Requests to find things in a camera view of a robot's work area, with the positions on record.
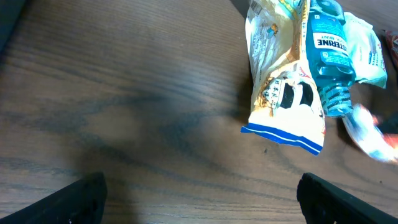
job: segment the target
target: wooden table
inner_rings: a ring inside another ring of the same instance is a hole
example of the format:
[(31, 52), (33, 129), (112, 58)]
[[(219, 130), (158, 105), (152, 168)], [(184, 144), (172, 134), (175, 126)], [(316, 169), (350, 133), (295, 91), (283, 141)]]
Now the wooden table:
[[(398, 30), (396, 0), (341, 3), (377, 33)], [(318, 157), (240, 133), (246, 11), (244, 0), (31, 1), (1, 57), (0, 217), (99, 170), (103, 223), (304, 222), (304, 172), (398, 217), (398, 168), (354, 147), (340, 121), (327, 119)], [(380, 114), (398, 110), (384, 53), (387, 90), (352, 89)]]

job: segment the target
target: plastic wrapper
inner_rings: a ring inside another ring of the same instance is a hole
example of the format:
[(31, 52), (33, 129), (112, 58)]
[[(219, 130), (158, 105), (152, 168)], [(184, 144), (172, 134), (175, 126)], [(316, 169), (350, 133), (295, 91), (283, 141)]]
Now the plastic wrapper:
[(351, 139), (368, 156), (386, 163), (398, 164), (398, 134), (384, 133), (382, 130), (397, 131), (398, 116), (379, 124), (379, 120), (362, 105), (343, 118)]
[(251, 114), (242, 133), (319, 154), (325, 116), (305, 51), (310, 0), (252, 0), (246, 40), (253, 77)]
[(343, 28), (347, 38), (347, 52), (354, 64), (356, 81), (385, 88), (386, 66), (381, 43), (373, 31), (373, 26), (350, 12), (345, 12), (344, 16), (346, 24)]
[(386, 30), (386, 41), (392, 61), (398, 69), (398, 32)]

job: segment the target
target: mouthwash bottle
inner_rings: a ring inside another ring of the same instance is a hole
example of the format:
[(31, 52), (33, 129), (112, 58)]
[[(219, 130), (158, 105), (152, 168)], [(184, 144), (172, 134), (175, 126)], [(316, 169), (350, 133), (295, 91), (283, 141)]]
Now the mouthwash bottle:
[(355, 82), (348, 57), (343, 8), (334, 0), (311, 0), (308, 16), (307, 58), (327, 116), (349, 113), (349, 87)]

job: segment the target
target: white plastic bag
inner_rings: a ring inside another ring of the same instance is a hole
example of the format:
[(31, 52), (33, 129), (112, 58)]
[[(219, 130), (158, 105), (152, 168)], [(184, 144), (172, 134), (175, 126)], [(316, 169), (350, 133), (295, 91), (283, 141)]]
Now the white plastic bag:
[(347, 114), (343, 122), (351, 139), (368, 156), (377, 161), (398, 164), (398, 150), (394, 148), (396, 142), (391, 144), (389, 135), (380, 132), (368, 109), (355, 105), (353, 112)]
[(386, 87), (387, 73), (381, 43), (373, 26), (350, 12), (344, 13), (347, 51), (354, 63), (356, 81)]

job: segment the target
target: bottle label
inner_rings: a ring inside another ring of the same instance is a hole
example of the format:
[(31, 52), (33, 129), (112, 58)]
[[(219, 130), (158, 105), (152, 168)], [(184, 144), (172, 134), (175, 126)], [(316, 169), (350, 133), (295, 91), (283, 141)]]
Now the bottle label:
[(318, 49), (331, 49), (347, 54), (346, 41), (337, 35), (316, 32), (313, 33), (313, 41)]
[(321, 52), (321, 60), (327, 65), (351, 68), (351, 59), (340, 52)]
[(314, 33), (327, 33), (337, 35), (342, 39), (346, 38), (344, 35), (343, 26), (340, 24), (340, 21), (333, 16), (315, 14), (314, 12), (311, 12), (310, 17), (312, 31)]

